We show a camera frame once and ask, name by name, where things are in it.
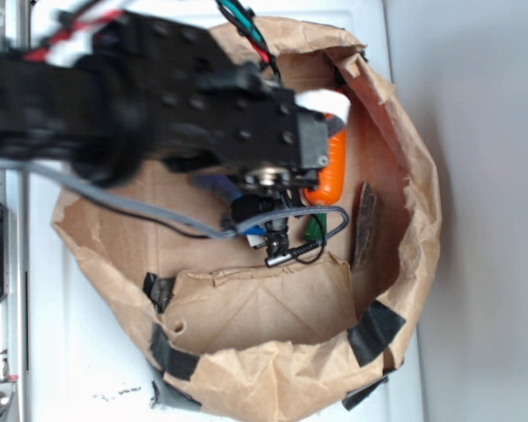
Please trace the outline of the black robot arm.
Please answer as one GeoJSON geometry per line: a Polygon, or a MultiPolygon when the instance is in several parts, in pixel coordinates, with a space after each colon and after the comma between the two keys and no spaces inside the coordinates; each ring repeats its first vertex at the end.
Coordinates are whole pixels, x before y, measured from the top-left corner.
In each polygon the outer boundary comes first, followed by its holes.
{"type": "Polygon", "coordinates": [[[208,31],[126,12],[70,67],[0,54],[0,157],[63,160],[102,187],[156,160],[313,188],[328,133],[322,114],[256,64],[233,62],[208,31]]]}

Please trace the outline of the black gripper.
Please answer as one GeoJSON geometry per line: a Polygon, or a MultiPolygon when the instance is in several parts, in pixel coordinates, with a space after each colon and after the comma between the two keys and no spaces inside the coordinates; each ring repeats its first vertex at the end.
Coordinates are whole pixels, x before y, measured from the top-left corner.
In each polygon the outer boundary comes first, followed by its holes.
{"type": "Polygon", "coordinates": [[[195,89],[204,107],[196,113],[194,171],[226,174],[253,190],[318,186],[329,163],[326,119],[299,105],[294,91],[250,62],[201,74],[195,89]]]}

